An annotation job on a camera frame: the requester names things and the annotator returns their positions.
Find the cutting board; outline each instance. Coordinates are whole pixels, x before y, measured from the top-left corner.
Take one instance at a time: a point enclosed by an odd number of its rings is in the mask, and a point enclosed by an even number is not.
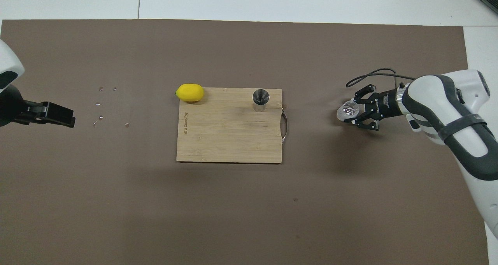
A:
[[[179,162],[281,163],[282,90],[263,112],[253,109],[256,88],[204,88],[198,102],[180,100]]]

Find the black strap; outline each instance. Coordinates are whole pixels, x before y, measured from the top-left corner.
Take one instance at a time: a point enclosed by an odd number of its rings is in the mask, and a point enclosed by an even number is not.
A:
[[[467,128],[468,126],[478,123],[484,123],[484,125],[487,125],[486,121],[484,121],[484,119],[482,119],[482,117],[480,117],[479,114],[469,114],[466,116],[462,116],[453,122],[448,123],[448,125],[442,127],[441,130],[437,132],[437,134],[439,135],[442,141],[445,141],[446,138],[449,137],[450,135],[464,128]]]

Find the white tile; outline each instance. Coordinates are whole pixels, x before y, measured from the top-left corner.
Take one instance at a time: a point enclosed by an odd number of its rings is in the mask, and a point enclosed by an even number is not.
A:
[[[464,37],[468,68],[482,72],[491,92],[479,115],[498,136],[498,27],[464,27]]]
[[[139,0],[0,0],[0,19],[133,19]]]
[[[140,18],[497,26],[478,0],[140,0]]]

